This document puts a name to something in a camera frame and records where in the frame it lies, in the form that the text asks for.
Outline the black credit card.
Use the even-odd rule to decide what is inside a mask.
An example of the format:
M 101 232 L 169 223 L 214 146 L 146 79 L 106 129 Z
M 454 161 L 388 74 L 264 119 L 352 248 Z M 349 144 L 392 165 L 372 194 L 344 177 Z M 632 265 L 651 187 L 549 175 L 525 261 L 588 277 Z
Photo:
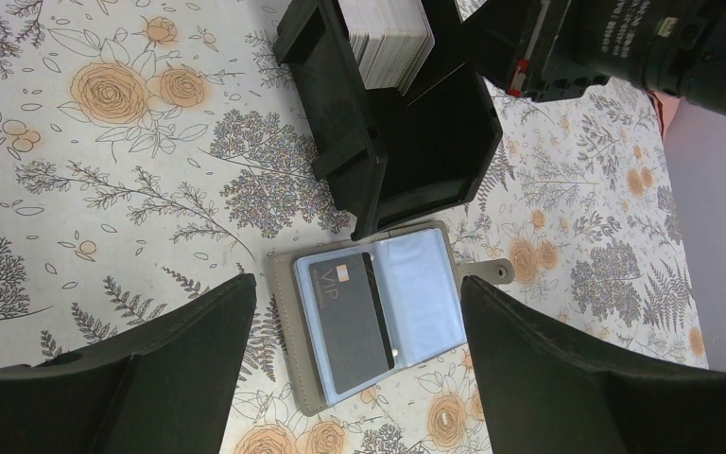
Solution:
M 392 370 L 395 367 L 395 356 L 393 354 L 393 349 L 390 343 L 390 337 L 389 332 L 385 320 L 385 314 L 382 307 L 382 301 L 379 293 L 379 289 L 377 286 L 375 274 L 374 274 L 374 266 L 372 263 L 372 256 L 369 253 L 363 253 L 362 254 L 362 260 L 364 265 L 364 270 L 367 275 L 368 284 L 370 288 L 370 292 L 372 295 L 372 305 L 375 312 L 375 317 L 377 320 L 381 340 L 383 343 L 383 349 L 385 353 L 386 362 L 388 365 L 388 368 Z

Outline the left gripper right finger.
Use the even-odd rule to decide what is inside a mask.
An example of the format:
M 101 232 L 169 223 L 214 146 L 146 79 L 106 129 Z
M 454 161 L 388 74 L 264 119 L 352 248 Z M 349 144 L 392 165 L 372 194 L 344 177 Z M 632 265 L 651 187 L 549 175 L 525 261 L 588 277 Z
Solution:
M 726 453 L 726 373 L 651 358 L 476 276 L 461 307 L 495 453 Z

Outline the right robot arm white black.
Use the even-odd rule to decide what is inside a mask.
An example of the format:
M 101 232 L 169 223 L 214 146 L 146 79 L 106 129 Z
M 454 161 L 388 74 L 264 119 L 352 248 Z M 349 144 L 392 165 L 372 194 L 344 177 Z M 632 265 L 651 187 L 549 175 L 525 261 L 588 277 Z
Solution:
M 622 79 L 726 116 L 726 0 L 488 1 L 460 38 L 509 96 L 574 99 Z

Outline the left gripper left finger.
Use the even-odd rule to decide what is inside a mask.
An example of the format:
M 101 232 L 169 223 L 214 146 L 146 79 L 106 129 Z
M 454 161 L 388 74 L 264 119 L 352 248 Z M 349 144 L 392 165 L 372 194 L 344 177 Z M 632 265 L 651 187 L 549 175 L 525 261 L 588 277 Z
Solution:
M 109 339 L 0 368 L 0 453 L 217 453 L 255 308 L 244 273 Z

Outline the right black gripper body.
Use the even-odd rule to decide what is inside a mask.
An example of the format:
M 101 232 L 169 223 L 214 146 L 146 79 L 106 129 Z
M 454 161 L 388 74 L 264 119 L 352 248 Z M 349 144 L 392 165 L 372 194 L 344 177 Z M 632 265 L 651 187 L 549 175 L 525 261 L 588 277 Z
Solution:
M 579 98 L 610 77 L 575 56 L 581 1 L 486 1 L 462 22 L 465 60 L 516 98 Z

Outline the grey leather card holder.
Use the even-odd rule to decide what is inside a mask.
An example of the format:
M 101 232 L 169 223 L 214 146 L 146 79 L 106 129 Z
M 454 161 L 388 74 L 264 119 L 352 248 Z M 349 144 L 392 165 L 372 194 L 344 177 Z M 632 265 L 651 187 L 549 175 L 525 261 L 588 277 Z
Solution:
M 441 221 L 279 253 L 267 274 L 295 400 L 308 416 L 462 345 L 465 277 L 516 278 L 504 258 L 457 264 Z

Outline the black card tray box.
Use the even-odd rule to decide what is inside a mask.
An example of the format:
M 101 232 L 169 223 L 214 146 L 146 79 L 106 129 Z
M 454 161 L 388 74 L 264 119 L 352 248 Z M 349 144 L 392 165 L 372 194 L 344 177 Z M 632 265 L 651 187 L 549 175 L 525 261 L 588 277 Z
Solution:
M 503 131 L 459 48 L 453 1 L 423 5 L 436 39 L 405 94 L 369 90 L 336 1 L 291 2 L 273 47 L 289 67 L 318 149 L 312 171 L 355 218 L 352 240 L 475 198 Z

